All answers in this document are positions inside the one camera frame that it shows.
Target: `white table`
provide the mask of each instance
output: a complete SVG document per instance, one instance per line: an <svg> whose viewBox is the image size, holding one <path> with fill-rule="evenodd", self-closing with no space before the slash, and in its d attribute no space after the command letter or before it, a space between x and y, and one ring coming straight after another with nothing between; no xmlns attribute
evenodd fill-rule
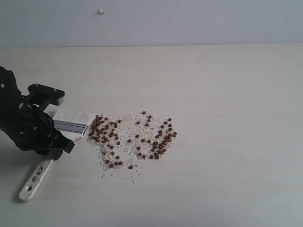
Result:
<svg viewBox="0 0 303 227"><path fill-rule="evenodd" d="M102 178L86 140L16 198L40 157L0 133L0 226L298 227L303 223L303 44L1 49L18 87L62 107L172 117L178 139L136 183Z"/></svg>

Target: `pile of grains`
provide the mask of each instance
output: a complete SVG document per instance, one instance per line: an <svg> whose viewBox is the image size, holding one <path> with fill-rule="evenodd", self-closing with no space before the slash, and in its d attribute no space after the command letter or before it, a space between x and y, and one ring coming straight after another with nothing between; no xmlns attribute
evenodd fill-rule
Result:
<svg viewBox="0 0 303 227"><path fill-rule="evenodd" d="M159 121L143 111L120 116L113 121L97 115L89 130L89 142L100 147L99 164L104 170L133 169L136 160L163 158L174 143L177 132L172 119Z"/></svg>

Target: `small white speck on wall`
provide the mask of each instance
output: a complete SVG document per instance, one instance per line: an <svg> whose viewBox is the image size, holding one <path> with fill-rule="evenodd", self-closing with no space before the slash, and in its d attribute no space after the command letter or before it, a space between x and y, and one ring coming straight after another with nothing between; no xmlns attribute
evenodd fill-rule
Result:
<svg viewBox="0 0 303 227"><path fill-rule="evenodd" d="M105 14L105 11L103 9L99 9L98 12L97 12L99 15L104 15Z"/></svg>

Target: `light wood surface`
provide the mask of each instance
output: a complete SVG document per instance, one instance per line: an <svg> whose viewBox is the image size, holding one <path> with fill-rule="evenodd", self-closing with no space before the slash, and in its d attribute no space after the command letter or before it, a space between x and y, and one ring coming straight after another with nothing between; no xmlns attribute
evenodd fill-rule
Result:
<svg viewBox="0 0 303 227"><path fill-rule="evenodd" d="M136 183L103 178L81 140L27 203L16 198L41 158L0 133L2 227L302 225L303 44L2 49L0 63L24 94L40 83L66 92L63 108L147 110L178 132Z"/></svg>

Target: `white brush handle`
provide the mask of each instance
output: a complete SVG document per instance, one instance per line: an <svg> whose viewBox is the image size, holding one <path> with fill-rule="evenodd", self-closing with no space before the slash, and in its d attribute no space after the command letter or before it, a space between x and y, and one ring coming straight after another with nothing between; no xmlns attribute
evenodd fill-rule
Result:
<svg viewBox="0 0 303 227"><path fill-rule="evenodd" d="M21 201L26 202L33 198L40 184L50 170L52 163L53 159L44 159L39 162L19 194Z"/></svg>

